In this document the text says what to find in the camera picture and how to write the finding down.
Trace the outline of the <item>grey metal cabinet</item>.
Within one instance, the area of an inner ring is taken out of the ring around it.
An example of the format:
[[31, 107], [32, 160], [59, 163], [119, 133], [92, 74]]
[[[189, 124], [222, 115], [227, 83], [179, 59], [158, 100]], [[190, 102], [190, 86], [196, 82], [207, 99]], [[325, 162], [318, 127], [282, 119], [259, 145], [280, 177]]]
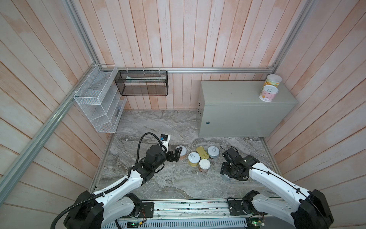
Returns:
[[197, 110], [200, 137], [269, 136], [298, 101], [284, 86], [260, 100], [263, 81], [202, 81]]

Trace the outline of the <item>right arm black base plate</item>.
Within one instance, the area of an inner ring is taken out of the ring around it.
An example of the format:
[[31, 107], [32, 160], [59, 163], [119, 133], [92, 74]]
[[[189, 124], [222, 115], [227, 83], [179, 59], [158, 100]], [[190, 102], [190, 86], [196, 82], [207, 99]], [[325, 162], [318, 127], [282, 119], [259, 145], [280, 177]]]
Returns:
[[228, 207], [231, 216], [253, 215], [256, 210], [250, 201], [228, 200]]

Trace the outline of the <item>blue label can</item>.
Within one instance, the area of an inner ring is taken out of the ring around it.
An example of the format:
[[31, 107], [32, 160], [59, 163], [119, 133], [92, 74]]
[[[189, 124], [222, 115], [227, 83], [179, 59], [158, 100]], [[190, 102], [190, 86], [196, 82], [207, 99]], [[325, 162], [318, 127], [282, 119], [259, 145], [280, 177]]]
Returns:
[[210, 159], [215, 159], [218, 158], [220, 155], [220, 150], [218, 147], [216, 146], [210, 146], [207, 150], [208, 154], [209, 154], [209, 158]]

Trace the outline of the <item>small brown white-lid can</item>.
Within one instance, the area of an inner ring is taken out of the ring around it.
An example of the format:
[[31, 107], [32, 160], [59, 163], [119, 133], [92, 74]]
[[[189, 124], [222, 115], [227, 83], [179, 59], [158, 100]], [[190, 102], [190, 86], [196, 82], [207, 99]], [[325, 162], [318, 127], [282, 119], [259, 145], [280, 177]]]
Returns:
[[208, 159], [201, 159], [199, 162], [199, 170], [202, 173], [206, 173], [211, 167], [211, 163]]

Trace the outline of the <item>orange yellow label can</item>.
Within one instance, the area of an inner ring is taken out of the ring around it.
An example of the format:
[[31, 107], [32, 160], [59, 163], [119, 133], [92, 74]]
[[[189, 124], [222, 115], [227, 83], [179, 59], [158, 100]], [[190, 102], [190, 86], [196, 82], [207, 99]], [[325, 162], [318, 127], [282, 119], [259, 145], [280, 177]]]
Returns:
[[278, 87], [280, 83], [282, 82], [282, 77], [276, 74], [269, 74], [266, 77], [264, 86], [270, 85], [274, 87]]

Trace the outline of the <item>yellow can lying down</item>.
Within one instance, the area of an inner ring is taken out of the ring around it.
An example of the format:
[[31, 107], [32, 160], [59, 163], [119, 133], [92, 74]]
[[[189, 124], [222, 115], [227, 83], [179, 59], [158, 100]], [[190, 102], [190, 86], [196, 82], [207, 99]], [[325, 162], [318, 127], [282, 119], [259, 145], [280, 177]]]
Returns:
[[204, 147], [199, 146], [196, 148], [197, 153], [199, 154], [201, 159], [209, 159], [209, 154], [205, 151]]

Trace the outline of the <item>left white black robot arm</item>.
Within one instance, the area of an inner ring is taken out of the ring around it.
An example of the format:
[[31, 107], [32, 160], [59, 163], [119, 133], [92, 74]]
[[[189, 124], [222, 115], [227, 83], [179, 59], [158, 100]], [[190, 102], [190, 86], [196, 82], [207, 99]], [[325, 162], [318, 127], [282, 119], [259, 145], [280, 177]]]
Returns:
[[136, 214], [141, 200], [133, 191], [161, 171], [166, 161], [179, 161], [182, 150], [182, 147], [168, 151], [165, 146], [151, 146], [126, 176], [102, 190], [80, 194], [76, 202], [61, 213], [66, 217], [64, 226], [68, 229], [100, 229], [122, 216]]

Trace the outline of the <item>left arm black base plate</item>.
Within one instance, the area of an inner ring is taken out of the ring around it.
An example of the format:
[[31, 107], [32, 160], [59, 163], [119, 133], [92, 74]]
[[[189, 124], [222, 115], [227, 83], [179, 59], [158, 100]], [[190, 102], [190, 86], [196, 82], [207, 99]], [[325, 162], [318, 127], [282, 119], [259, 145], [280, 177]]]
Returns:
[[137, 207], [134, 207], [131, 214], [125, 216], [124, 218], [132, 219], [132, 218], [143, 218], [146, 216], [147, 218], [152, 218], [154, 213], [154, 203], [153, 202], [143, 202], [138, 204]]

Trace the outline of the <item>black mesh wall basket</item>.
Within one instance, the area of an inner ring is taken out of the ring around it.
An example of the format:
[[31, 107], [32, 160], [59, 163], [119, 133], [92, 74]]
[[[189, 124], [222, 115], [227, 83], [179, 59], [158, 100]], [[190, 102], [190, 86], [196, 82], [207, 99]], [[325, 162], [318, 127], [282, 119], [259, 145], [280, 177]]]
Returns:
[[167, 71], [119, 70], [115, 84], [122, 96], [167, 96]]

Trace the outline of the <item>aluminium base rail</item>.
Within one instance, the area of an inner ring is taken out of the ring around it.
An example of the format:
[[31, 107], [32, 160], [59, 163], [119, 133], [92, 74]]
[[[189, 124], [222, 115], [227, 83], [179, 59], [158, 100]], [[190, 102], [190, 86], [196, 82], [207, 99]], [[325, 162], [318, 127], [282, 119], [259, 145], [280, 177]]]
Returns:
[[208, 200], [156, 200], [150, 201], [154, 203], [153, 218], [157, 218], [160, 214], [162, 217], [222, 217], [224, 215], [230, 215], [228, 200], [242, 200], [250, 201], [256, 213], [253, 215], [242, 215], [243, 217], [251, 217], [262, 214], [269, 214], [271, 216], [282, 219], [290, 224], [303, 222], [308, 219], [305, 210], [303, 209], [303, 200], [298, 202], [297, 207], [293, 207], [285, 201], [281, 201], [274, 198], [266, 197], [262, 194], [255, 195], [254, 197], [247, 197], [243, 199], [208, 199]]

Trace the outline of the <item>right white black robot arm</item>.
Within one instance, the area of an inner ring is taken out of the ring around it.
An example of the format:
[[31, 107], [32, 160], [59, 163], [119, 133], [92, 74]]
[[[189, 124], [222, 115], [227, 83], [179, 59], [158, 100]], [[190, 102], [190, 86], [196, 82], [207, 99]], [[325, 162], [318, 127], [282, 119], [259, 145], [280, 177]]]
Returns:
[[241, 200], [227, 198], [232, 216], [248, 215], [247, 229], [259, 229], [265, 214], [286, 221], [297, 229], [328, 229], [334, 223], [327, 199], [319, 190], [309, 191], [295, 185], [255, 157], [242, 157], [232, 146], [224, 151], [223, 157], [225, 162], [221, 167], [221, 175], [238, 181], [251, 178], [282, 198], [272, 199], [255, 190]]

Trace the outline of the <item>yellow label can upright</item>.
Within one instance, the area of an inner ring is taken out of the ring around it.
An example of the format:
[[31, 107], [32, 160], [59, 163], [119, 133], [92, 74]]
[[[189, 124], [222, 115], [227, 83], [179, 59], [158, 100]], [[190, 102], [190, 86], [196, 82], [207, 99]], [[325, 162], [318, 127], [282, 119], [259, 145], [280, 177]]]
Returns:
[[191, 167], [197, 167], [199, 165], [200, 160], [201, 160], [201, 157], [197, 152], [191, 152], [188, 155], [188, 164]]

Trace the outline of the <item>left aluminium frame rail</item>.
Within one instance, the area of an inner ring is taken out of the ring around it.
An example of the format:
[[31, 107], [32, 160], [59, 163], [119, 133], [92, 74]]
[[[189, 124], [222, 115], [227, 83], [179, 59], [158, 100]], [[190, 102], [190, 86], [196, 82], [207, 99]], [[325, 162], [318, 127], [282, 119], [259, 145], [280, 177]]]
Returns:
[[35, 134], [33, 139], [26, 145], [20, 155], [17, 156], [10, 168], [7, 169], [5, 175], [1, 178], [1, 205], [4, 204], [5, 200], [14, 190], [15, 186], [23, 177], [23, 175], [30, 167], [34, 159], [37, 157], [41, 149], [44, 147], [56, 128], [67, 115], [68, 111], [75, 103], [74, 95], [82, 86], [82, 84], [86, 81], [88, 75], [93, 71], [96, 66], [97, 64], [90, 65], [90, 67], [85, 71], [76, 86], [74, 86], [73, 89], [68, 93], [68, 95], [63, 99], [61, 104], [48, 118], [46, 123]]

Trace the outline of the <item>pink label can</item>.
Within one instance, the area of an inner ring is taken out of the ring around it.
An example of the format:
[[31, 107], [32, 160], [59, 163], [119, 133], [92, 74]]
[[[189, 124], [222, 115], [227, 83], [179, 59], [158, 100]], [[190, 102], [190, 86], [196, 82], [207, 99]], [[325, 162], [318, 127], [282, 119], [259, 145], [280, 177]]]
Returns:
[[279, 90], [277, 87], [272, 85], [265, 85], [259, 95], [260, 100], [264, 102], [272, 102], [278, 94]]

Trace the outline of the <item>brown label can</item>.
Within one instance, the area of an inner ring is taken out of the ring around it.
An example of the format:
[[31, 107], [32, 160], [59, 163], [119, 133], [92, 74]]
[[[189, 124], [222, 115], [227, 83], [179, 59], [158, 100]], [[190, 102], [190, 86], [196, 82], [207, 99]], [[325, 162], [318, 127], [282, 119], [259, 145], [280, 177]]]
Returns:
[[187, 155], [187, 149], [185, 146], [177, 146], [175, 150], [180, 152], [180, 160], [183, 160], [186, 158]]

